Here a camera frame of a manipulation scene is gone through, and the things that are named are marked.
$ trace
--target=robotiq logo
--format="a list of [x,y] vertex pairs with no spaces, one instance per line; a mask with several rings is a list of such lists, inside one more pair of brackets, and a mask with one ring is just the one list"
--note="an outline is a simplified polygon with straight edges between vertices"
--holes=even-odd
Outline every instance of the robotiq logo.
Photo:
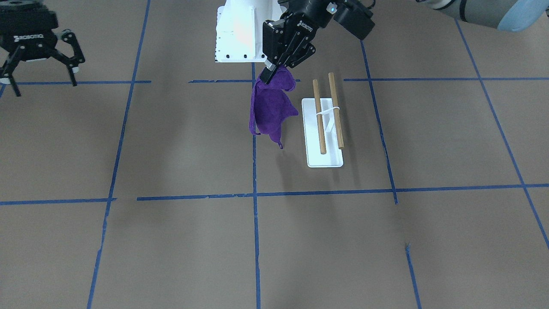
[[305,24],[302,20],[299,21],[298,27],[299,27],[299,26],[302,26],[303,28],[309,30],[309,32],[312,32],[312,27],[309,26],[309,25],[307,25],[307,24]]
[[43,34],[33,34],[33,35],[14,35],[14,42],[19,42],[21,40],[30,40],[32,38],[44,38]]

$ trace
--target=purple cloth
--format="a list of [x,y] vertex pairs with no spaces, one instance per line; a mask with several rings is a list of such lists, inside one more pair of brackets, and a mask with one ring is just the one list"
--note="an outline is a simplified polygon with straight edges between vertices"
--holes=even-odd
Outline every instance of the purple cloth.
[[295,79],[284,66],[278,69],[268,85],[257,78],[251,92],[250,132],[253,135],[269,134],[282,149],[282,123],[290,116],[299,115],[284,93],[294,89]]

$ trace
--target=black robotic gripper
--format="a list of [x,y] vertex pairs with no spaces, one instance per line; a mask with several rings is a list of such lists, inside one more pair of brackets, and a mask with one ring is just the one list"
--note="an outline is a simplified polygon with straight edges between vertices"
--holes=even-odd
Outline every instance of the black robotic gripper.
[[[13,78],[13,71],[20,61],[35,61],[53,57],[66,65],[73,86],[74,74],[79,64],[84,63],[84,55],[75,34],[66,29],[54,34],[59,27],[55,12],[42,4],[43,0],[0,1],[0,47],[9,55],[0,68],[0,82],[11,84],[15,95],[21,92]],[[58,40],[70,44],[74,56],[67,57],[57,49]]]
[[288,10],[278,21],[263,23],[263,53],[267,67],[260,79],[266,84],[281,66],[295,68],[312,56],[311,44],[318,28],[325,28],[332,18],[347,31],[364,40],[376,25],[372,12],[358,0],[278,0]]

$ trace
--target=wooden dowel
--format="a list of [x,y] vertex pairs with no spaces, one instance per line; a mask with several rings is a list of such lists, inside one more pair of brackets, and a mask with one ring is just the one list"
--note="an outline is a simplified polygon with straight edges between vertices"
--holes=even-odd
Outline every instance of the wooden dowel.
[[[320,92],[318,90],[317,79],[313,79],[312,89],[313,89],[313,92],[315,93],[316,113],[318,114],[322,111],[322,107],[320,105]],[[316,115],[316,122],[318,124],[318,139],[320,141],[320,153],[325,155],[326,154],[326,138],[324,137],[324,124],[322,122],[322,115]]]
[[[335,89],[335,77],[334,73],[328,73],[328,79],[330,80],[330,93],[332,94],[332,104],[334,107],[339,107],[338,93]],[[341,118],[339,116],[339,108],[334,109],[334,121],[335,121],[335,133],[338,137],[338,147],[343,149],[345,144],[343,144],[343,131],[341,129]]]

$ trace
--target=blue tape line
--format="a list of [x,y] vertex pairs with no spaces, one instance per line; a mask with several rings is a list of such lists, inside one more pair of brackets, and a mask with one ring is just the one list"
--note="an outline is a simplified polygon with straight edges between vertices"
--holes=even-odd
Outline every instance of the blue tape line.
[[[141,38],[139,39],[139,46],[137,48],[137,55],[136,55],[136,61],[135,65],[133,66],[133,75],[132,75],[132,83],[130,86],[130,93],[128,94],[128,101],[126,103],[126,110],[124,112],[124,121],[122,122],[122,130],[120,133],[120,140],[118,143],[118,150],[116,152],[116,160],[114,163],[114,169],[113,169],[113,178],[110,184],[110,190],[109,190],[109,199],[113,198],[114,193],[114,185],[116,183],[116,174],[118,173],[118,165],[120,162],[120,155],[122,153],[122,144],[124,143],[124,134],[126,132],[126,122],[128,120],[128,114],[130,112],[130,104],[132,101],[133,96],[133,88],[135,86],[136,76],[137,76],[137,68],[139,67],[139,59],[141,57],[141,49],[143,48],[143,40],[145,38],[145,31],[147,29],[147,20],[149,18],[149,9],[150,9],[150,0],[147,0],[147,7],[145,9],[145,17],[143,19],[143,28],[141,29]],[[96,265],[93,271],[93,278],[92,278],[92,284],[89,289],[89,297],[88,297],[88,304],[87,309],[91,309],[92,302],[93,302],[93,294],[95,292],[96,288],[96,282],[97,282],[97,273],[99,271],[99,264],[101,262],[101,254],[103,253],[103,245],[105,243],[105,233],[107,232],[107,218],[109,216],[110,212],[110,206],[111,201],[109,200],[107,202],[107,207],[105,208],[105,216],[103,218],[103,230],[101,233],[101,246],[99,247],[99,250],[97,251],[97,257],[96,257]]]
[[489,185],[489,186],[457,186],[457,187],[419,187],[401,188],[397,192],[431,192],[431,191],[461,191],[461,190],[497,190],[497,189],[520,189],[522,185]]
[[[79,81],[79,85],[110,85],[110,84],[150,84],[150,80],[92,80]],[[72,85],[69,81],[22,81],[19,85]]]
[[[345,78],[343,81],[368,81],[368,78]],[[478,78],[372,78],[372,81],[459,81],[479,80]],[[483,78],[483,80],[549,80],[549,78]]]
[[72,204],[72,203],[105,203],[115,201],[115,198],[88,198],[74,200],[37,200],[37,201],[0,201],[0,206],[8,205],[43,205],[43,204]]
[[371,194],[371,193],[393,193],[393,189],[371,189],[371,190],[335,190],[335,191],[297,191],[297,192],[263,192],[257,196],[300,196],[300,195],[340,195],[340,194]]
[[[255,63],[251,64],[251,87],[255,86]],[[261,279],[259,269],[259,220],[257,218],[257,139],[252,136],[253,187],[254,187],[254,243],[255,243],[255,306],[261,309]]]
[[207,80],[207,79],[195,79],[189,82],[189,84],[203,84],[208,82],[252,82],[249,79],[218,79],[218,80]]
[[410,244],[406,245],[406,259],[408,260],[408,268],[410,269],[410,277],[412,278],[413,292],[416,296],[417,309],[421,309],[421,300],[419,299],[416,275],[413,271],[412,257],[410,256]]
[[[256,184],[256,173],[254,173],[254,185]],[[549,187],[549,184],[528,184],[526,187]],[[484,186],[447,186],[447,187],[416,187],[416,188],[395,188],[396,192],[433,192],[433,191],[472,191],[472,190],[503,190],[521,189],[523,185],[484,185]],[[343,195],[343,194],[376,194],[392,193],[392,189],[363,189],[363,190],[331,190],[331,191],[294,191],[294,192],[257,192],[257,197],[273,196],[301,196],[301,195]],[[181,195],[181,196],[151,196],[138,197],[138,201],[163,201],[163,200],[194,200],[200,198],[239,198],[254,197],[254,193],[236,194],[209,194],[209,195]]]
[[366,49],[364,48],[364,42],[360,41],[360,47],[362,48],[362,56],[364,57],[364,65],[366,66],[366,74],[368,75],[368,83],[370,85],[370,93],[372,94],[372,102],[374,104],[374,110],[376,112],[376,119],[379,127],[379,136],[381,137],[381,143],[383,145],[383,151],[385,152],[385,160],[387,163],[387,171],[389,172],[389,180],[391,181],[391,188],[393,189],[393,197],[395,204],[399,203],[399,199],[396,195],[395,180],[393,179],[393,170],[391,169],[391,161],[389,160],[389,152],[387,151],[387,145],[385,144],[385,137],[383,136],[383,127],[381,125],[381,118],[379,117],[379,110],[376,101],[376,93],[374,92],[374,85],[372,82],[372,76],[370,74],[370,67],[368,65],[368,57],[366,56]]
[[545,232],[544,225],[541,223],[540,216],[537,214],[536,207],[534,206],[534,202],[532,201],[532,198],[530,197],[530,192],[528,192],[528,189],[526,186],[523,188],[524,194],[526,194],[526,198],[528,199],[528,204],[530,204],[530,209],[532,209],[532,212],[534,214],[534,218],[536,218],[537,226],[540,228],[541,235],[543,235],[545,240],[545,245],[547,245],[547,249],[549,249],[549,239],[547,238],[547,233]]
[[235,198],[252,197],[252,193],[237,194],[208,194],[208,195],[176,195],[176,196],[143,196],[138,197],[137,201],[168,201],[168,200],[199,200],[203,198]]
[[503,128],[501,126],[500,120],[497,117],[496,110],[494,108],[494,105],[492,104],[492,100],[490,99],[490,95],[488,94],[488,90],[486,89],[486,86],[484,85],[483,78],[480,76],[480,71],[477,67],[477,63],[475,62],[475,59],[473,58],[473,53],[471,52],[471,49],[469,48],[469,44],[467,43],[467,40],[465,39],[465,35],[463,34],[463,31],[460,27],[459,22],[454,20],[457,26],[457,30],[460,32],[461,39],[463,40],[463,43],[465,44],[465,48],[467,49],[467,53],[469,54],[469,57],[471,58],[471,62],[473,63],[473,67],[475,69],[475,72],[477,72],[477,76],[479,78],[480,84],[482,86],[482,89],[484,91],[484,95],[486,96],[486,100],[488,101],[488,104],[490,105],[490,110],[492,111],[492,115],[494,116],[494,119],[497,124],[497,128],[500,131],[501,137],[503,138],[503,141],[505,143],[505,147],[507,148],[507,152],[509,153],[509,156],[511,157],[511,161],[513,162],[513,166],[515,168],[515,171],[517,172],[517,176],[520,180],[520,184],[522,185],[524,189],[524,193],[526,194],[526,198],[528,199],[528,203],[530,204],[530,208],[532,209],[532,212],[534,213],[534,217],[536,218],[537,224],[541,230],[541,234],[544,237],[545,244],[547,245],[547,249],[549,249],[549,239],[547,238],[547,233],[545,233],[545,229],[543,225],[541,224],[540,217],[537,215],[536,207],[534,206],[534,203],[532,199],[530,198],[530,194],[528,192],[528,188],[526,184],[524,183],[524,179],[522,177],[522,174],[520,173],[520,170],[518,168],[517,161],[515,160],[515,157],[513,155],[513,152],[511,151],[511,146],[509,145],[509,142],[507,141],[507,138],[505,137],[505,132],[503,132]]
[[549,184],[531,184],[526,185],[526,187],[549,187]]
[[456,81],[479,80],[478,78],[346,78],[343,81]]
[[528,78],[482,78],[483,80],[549,80],[549,78],[543,77],[528,77]]

